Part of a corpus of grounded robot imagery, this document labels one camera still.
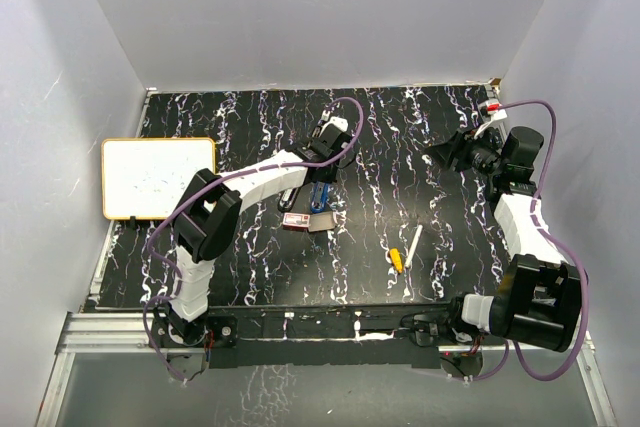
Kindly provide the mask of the grey staple box tray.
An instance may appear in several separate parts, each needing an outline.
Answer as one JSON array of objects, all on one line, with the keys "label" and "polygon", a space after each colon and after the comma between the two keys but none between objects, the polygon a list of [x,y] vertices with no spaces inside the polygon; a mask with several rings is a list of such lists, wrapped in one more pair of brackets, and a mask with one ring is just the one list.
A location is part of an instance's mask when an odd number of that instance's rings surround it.
[{"label": "grey staple box tray", "polygon": [[322,212],[309,217],[308,232],[318,233],[333,230],[337,225],[334,212]]}]

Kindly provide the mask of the red staple box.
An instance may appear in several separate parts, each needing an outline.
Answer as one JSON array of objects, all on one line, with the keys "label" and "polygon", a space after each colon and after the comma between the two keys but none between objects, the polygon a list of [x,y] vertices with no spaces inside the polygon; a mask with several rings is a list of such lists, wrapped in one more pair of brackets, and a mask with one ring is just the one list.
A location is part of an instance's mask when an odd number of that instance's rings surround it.
[{"label": "red staple box", "polygon": [[292,231],[307,231],[310,226],[311,215],[287,212],[283,216],[282,228]]}]

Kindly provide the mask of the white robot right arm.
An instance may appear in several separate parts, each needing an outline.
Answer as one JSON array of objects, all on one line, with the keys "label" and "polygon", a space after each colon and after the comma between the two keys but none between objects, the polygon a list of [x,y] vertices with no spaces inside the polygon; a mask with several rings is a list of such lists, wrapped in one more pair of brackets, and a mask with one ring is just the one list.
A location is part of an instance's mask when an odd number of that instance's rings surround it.
[{"label": "white robot right arm", "polygon": [[458,131],[427,148],[441,168],[472,169],[485,176],[485,198],[504,234],[510,262],[494,294],[465,293],[440,315],[403,320],[418,343],[444,332],[466,344],[487,333],[556,352],[568,349],[582,306],[581,281],[577,268],[541,234],[543,223],[531,218],[537,202],[531,176],[543,145],[539,132],[517,126],[504,140],[489,127]]}]

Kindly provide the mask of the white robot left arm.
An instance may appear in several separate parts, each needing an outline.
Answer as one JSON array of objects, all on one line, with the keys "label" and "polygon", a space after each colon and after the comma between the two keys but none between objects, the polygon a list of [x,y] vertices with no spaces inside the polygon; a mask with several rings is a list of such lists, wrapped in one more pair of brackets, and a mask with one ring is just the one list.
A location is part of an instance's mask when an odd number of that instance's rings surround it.
[{"label": "white robot left arm", "polygon": [[355,142],[330,124],[319,136],[249,167],[221,175],[205,168],[194,174],[169,216],[177,246],[174,287],[157,304],[174,341],[194,346],[204,339],[213,263],[233,243],[240,214],[286,190],[334,181],[339,161]]}]

